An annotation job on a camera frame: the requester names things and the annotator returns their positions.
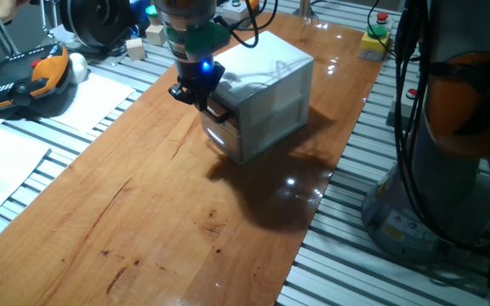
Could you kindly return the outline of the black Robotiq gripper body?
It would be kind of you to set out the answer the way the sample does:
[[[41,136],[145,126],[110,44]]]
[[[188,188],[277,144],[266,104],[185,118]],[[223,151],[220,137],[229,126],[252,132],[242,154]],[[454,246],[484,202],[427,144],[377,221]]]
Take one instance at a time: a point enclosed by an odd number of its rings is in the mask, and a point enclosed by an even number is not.
[[[210,94],[217,88],[225,72],[224,66],[215,61],[213,56],[197,62],[177,59],[175,64],[178,72],[177,83],[180,82],[193,91],[209,91]]]

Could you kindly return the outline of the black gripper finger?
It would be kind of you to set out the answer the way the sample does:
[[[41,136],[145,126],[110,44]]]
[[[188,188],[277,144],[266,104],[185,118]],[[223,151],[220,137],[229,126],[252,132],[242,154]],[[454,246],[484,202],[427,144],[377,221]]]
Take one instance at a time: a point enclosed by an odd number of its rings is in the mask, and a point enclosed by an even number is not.
[[[195,92],[192,89],[185,87],[180,82],[172,85],[168,92],[174,99],[182,103],[188,105],[193,105],[195,103]]]
[[[208,109],[208,99],[210,97],[210,92],[204,92],[202,90],[194,91],[194,106],[200,111],[206,111]]]

